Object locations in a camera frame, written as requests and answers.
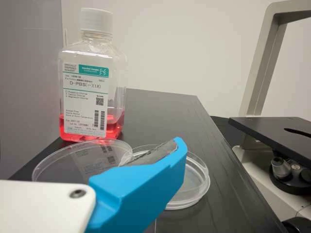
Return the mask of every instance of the teal logo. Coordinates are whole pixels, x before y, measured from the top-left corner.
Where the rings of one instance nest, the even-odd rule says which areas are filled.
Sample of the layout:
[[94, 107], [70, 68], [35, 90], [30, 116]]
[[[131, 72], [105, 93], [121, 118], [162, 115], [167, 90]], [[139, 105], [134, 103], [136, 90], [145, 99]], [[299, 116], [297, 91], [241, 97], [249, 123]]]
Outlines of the teal logo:
[[79, 74], [88, 74], [93, 76], [109, 77], [109, 69], [106, 67], [94, 67], [87, 65], [79, 65]]

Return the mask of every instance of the white wall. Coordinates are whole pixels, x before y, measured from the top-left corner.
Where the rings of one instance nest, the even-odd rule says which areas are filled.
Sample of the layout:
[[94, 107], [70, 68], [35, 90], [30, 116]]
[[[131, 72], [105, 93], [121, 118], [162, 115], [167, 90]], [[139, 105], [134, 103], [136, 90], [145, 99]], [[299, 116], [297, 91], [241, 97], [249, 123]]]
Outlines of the white wall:
[[[129, 59], [129, 87], [194, 94], [211, 115], [237, 116], [264, 12], [274, 1], [154, 2], [62, 0], [67, 41], [80, 38], [80, 7], [112, 11], [114, 43]], [[307, 92], [310, 26], [311, 19], [306, 19], [288, 27], [265, 116], [295, 115], [311, 120], [306, 101], [311, 95]], [[287, 96], [288, 92], [294, 92], [295, 98]]]

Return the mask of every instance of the pink liquid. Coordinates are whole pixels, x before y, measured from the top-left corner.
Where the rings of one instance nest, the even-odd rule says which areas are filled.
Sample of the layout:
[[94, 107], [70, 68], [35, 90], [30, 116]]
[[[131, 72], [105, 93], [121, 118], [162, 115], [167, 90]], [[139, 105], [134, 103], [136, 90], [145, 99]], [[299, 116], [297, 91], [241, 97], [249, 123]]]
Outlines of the pink liquid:
[[[115, 122], [115, 120], [113, 119], [113, 115], [108, 115], [107, 122]], [[123, 124], [124, 124], [124, 111], [122, 112], [120, 118], [117, 120], [116, 123], [114, 124], [107, 123], [107, 131], [106, 131], [105, 138], [117, 138], [119, 134], [121, 133]], [[60, 132], [60, 137], [65, 141], [83, 142], [87, 140], [101, 139], [101, 137], [65, 133], [63, 114], [59, 116], [59, 132]]]

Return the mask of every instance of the petri dish lid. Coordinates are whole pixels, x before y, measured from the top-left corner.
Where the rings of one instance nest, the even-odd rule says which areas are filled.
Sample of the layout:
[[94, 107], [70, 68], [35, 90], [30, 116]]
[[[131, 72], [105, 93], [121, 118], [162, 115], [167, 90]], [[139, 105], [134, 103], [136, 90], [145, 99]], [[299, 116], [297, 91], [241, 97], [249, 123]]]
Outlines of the petri dish lid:
[[118, 166], [123, 157], [132, 156], [132, 148], [116, 139], [98, 139], [62, 148], [34, 169], [33, 181], [85, 183], [111, 167]]
[[[149, 144], [133, 149], [133, 156], [145, 153], [156, 145]], [[196, 204], [208, 191], [210, 178], [206, 164], [194, 153], [187, 153], [184, 182], [166, 205], [166, 210], [180, 210]]]

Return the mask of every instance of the plastic bottle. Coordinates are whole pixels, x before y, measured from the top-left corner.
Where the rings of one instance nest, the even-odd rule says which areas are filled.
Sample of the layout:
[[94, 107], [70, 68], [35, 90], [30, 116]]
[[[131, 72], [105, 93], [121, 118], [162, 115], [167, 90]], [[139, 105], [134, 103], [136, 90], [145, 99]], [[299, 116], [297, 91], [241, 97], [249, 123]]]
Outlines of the plastic bottle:
[[112, 45], [112, 13], [82, 8], [82, 40], [59, 53], [62, 139], [117, 138], [124, 122], [126, 56]]

